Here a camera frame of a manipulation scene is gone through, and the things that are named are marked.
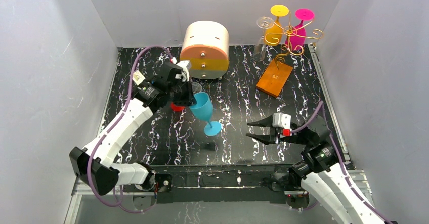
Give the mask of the red wine glass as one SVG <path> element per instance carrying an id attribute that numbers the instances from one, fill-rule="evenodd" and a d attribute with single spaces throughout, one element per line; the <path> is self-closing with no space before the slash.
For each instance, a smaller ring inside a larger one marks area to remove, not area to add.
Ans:
<path id="1" fill-rule="evenodd" d="M 185 109 L 185 106 L 178 106 L 178 105 L 174 104 L 173 102 L 171 102 L 170 107 L 175 112 L 181 112 Z"/>

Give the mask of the clear wine glass front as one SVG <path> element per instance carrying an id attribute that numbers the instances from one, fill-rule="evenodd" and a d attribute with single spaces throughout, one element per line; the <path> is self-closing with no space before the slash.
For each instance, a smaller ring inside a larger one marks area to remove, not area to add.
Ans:
<path id="1" fill-rule="evenodd" d="M 200 83 L 197 83 L 197 82 L 192 82 L 191 83 L 191 91 L 192 91 L 193 95 L 197 94 L 199 92 L 202 92 L 202 85 Z"/>

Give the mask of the blue wine glass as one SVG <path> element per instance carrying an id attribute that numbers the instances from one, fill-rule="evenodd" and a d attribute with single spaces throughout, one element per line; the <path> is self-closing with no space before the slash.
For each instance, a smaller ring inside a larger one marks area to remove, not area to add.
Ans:
<path id="1" fill-rule="evenodd" d="M 194 95 L 196 104 L 190 106 L 194 116 L 200 120 L 206 121 L 204 133 L 207 136 L 215 136 L 222 130 L 222 125 L 218 121 L 212 121 L 213 105 L 210 96 L 206 92 L 198 92 Z"/>

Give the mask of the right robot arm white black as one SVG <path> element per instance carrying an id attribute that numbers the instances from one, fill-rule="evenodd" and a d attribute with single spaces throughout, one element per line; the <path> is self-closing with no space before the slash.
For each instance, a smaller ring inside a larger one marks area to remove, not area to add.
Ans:
<path id="1" fill-rule="evenodd" d="M 269 128 L 267 135 L 248 134 L 265 145 L 288 142 L 304 146 L 302 160 L 283 176 L 272 179 L 274 184 L 307 191 L 337 223 L 391 223 L 377 213 L 347 172 L 322 116 L 313 115 L 298 126 L 291 122 L 290 115 L 274 113 L 247 125 Z"/>

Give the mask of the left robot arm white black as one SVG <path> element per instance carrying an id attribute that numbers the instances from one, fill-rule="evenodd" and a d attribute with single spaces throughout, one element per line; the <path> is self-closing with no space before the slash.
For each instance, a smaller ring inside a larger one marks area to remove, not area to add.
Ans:
<path id="1" fill-rule="evenodd" d="M 69 153 L 73 171 L 98 195 L 109 193 L 118 185 L 137 185 L 140 190 L 153 190 L 155 171 L 142 162 L 117 164 L 114 159 L 135 131 L 160 108 L 174 103 L 192 106 L 189 60 L 163 64 L 150 78 L 138 82 L 131 99 L 108 126 L 83 148 Z"/>

